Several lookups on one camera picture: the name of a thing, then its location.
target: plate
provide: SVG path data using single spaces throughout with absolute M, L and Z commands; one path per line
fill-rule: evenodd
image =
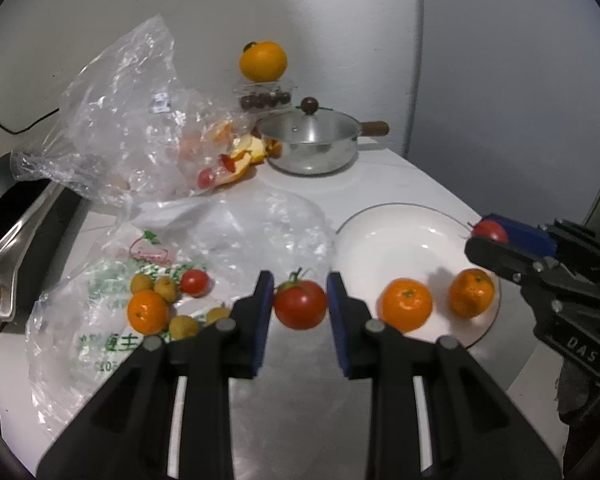
M 447 291 L 458 272 L 476 267 L 464 256 L 469 234 L 467 226 L 435 209 L 382 204 L 356 213 L 343 224 L 333 267 L 341 273 L 347 293 L 364 300 L 373 317 L 378 316 L 376 303 L 389 282 L 411 278 L 424 283 L 433 296 L 433 313 L 406 335 L 434 342 L 450 334 L 469 347 L 486 334 L 500 307 L 500 280 L 488 270 L 496 293 L 485 312 L 465 320 L 446 305 Z

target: white wall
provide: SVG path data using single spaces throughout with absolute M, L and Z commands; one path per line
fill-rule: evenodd
M 582 221 L 600 187 L 594 0 L 424 0 L 408 159 L 479 213 Z
M 413 86 L 417 0 L 6 0 L 0 8 L 0 119 L 13 128 L 53 109 L 79 70 L 161 13 L 188 86 L 226 92 L 242 47 L 273 40 L 306 95 L 360 120 L 385 120 L 401 152 Z M 48 122 L 37 128 L 47 130 Z M 14 139 L 0 134 L 0 153 Z

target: robotic arm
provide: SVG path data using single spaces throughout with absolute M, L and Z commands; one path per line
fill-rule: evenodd
M 600 235 L 565 221 L 535 229 L 489 218 L 504 227 L 509 242 L 472 237 L 467 257 L 519 283 L 536 316 L 536 336 L 600 383 Z M 180 376 L 187 377 L 187 389 L 179 478 L 232 480 L 228 378 L 256 376 L 273 293 L 273 276 L 261 272 L 253 295 L 195 338 L 165 344 L 158 336 L 146 337 L 48 450 L 38 480 L 167 480 Z M 327 294 L 343 374 L 372 381 L 368 460 L 361 478 L 562 478 L 557 460 L 524 416 L 454 338 L 442 336 L 431 344 L 372 319 L 363 301 L 347 295 L 337 272 L 328 277 Z M 425 472 L 415 376 L 423 379 L 429 416 L 433 464 Z M 597 444 L 571 480 L 600 480 Z

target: saucepan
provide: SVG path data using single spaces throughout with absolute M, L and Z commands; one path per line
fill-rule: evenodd
M 271 165 L 300 175 L 339 170 L 355 158 L 359 136 L 389 133 L 385 122 L 360 123 L 342 112 L 320 108 L 313 97 L 305 97 L 300 109 L 260 120 L 256 128 L 268 147 Z

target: lid knob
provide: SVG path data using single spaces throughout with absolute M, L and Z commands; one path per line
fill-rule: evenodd
M 305 97 L 300 103 L 300 109 L 307 115 L 313 115 L 318 111 L 320 105 L 315 97 Z

